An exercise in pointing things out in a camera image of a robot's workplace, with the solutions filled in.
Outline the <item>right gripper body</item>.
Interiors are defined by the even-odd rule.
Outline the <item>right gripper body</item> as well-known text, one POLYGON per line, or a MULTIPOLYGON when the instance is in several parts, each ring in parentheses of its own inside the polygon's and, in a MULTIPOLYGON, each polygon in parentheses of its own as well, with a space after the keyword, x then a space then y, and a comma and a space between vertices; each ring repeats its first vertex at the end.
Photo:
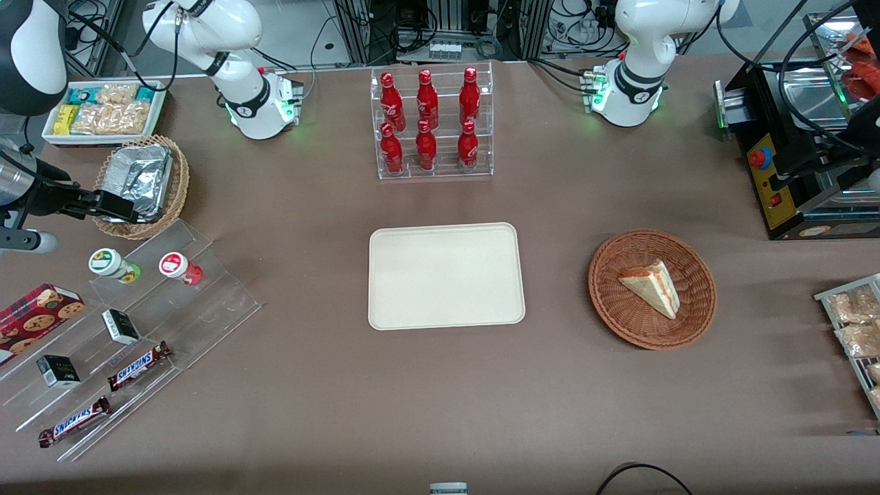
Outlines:
POLYGON ((82 189, 79 183, 70 179, 68 173, 45 161, 36 162, 36 173, 48 181, 60 183, 60 186, 35 179, 26 199, 26 212, 36 217, 62 214, 76 219, 84 219, 94 215, 91 200, 94 192, 82 189))

